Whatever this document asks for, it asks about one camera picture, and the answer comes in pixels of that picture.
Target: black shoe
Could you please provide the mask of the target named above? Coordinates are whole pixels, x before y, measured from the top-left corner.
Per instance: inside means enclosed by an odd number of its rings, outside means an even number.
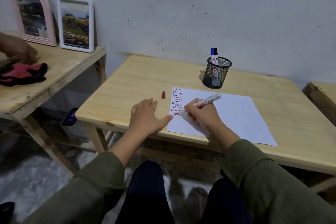
[[[0,205],[0,220],[3,224],[8,224],[11,221],[14,208],[14,202],[6,202]]]

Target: photo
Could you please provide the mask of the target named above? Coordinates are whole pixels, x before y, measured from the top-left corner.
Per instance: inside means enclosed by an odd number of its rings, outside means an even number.
[[[89,4],[61,0],[64,45],[89,48]]]
[[[40,0],[16,0],[27,35],[48,38],[43,7]]]

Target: table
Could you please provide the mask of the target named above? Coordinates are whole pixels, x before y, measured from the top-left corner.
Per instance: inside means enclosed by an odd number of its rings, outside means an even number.
[[[31,85],[0,85],[0,118],[19,122],[51,158],[73,175],[76,169],[65,159],[31,113],[94,63],[97,63],[97,70],[103,82],[105,48],[97,46],[94,53],[86,53],[62,49],[59,46],[29,44],[38,50],[39,63],[48,64],[49,69],[45,75],[47,79]]]
[[[336,84],[310,82],[303,89],[303,93],[336,126]],[[313,185],[312,188],[316,191],[323,191],[335,185],[336,177],[333,176]]]
[[[173,87],[250,96],[278,147],[255,144],[277,163],[336,174],[336,128],[289,79],[229,69],[224,85],[212,90],[202,84],[205,65],[131,55],[78,109],[98,152],[107,149],[95,128],[124,132],[131,108],[144,98],[158,101],[157,118],[169,113]],[[161,99],[162,91],[166,99]],[[168,132],[153,138],[220,151],[206,137]]]

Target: olive green shirt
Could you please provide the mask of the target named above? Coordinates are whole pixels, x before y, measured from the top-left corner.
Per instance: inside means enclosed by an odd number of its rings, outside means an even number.
[[[241,192],[254,223],[336,223],[336,210],[246,140],[221,165]],[[23,223],[101,223],[124,191],[124,168],[99,154]]]

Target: person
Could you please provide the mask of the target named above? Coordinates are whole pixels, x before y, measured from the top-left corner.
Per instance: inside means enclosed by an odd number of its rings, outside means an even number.
[[[23,39],[0,32],[0,52],[9,58],[17,58],[19,63],[32,65],[37,62],[37,50]]]
[[[185,106],[188,116],[219,143],[224,178],[209,192],[201,223],[336,223],[336,210],[220,119],[213,104]],[[157,101],[144,99],[131,110],[129,130],[108,151],[83,167],[49,198],[28,223],[101,223],[124,191],[124,169],[150,135],[172,120],[155,117]],[[146,161],[132,175],[115,223],[174,223],[160,166]]]

